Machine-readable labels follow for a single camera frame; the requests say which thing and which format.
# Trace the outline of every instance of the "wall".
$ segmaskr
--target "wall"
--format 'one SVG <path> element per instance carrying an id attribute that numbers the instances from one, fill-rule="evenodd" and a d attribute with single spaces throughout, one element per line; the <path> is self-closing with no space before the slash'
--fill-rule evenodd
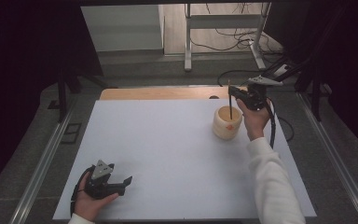
<path id="1" fill-rule="evenodd" d="M 97 51 L 162 49 L 156 5 L 81 9 Z"/>

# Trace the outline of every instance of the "white board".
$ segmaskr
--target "white board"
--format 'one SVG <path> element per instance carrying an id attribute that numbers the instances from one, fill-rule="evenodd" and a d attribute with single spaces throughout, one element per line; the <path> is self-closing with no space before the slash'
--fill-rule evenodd
<path id="1" fill-rule="evenodd" d="M 212 131 L 215 109 L 227 103 L 97 101 L 53 219 L 70 219 L 74 186 L 99 159 L 115 164 L 109 183 L 133 176 L 125 195 L 106 206 L 99 220 L 257 218 L 244 125 L 230 141 Z M 315 217 L 278 120 L 276 131 L 274 150 L 288 169 L 303 214 Z M 269 135 L 270 124 L 265 130 Z"/>

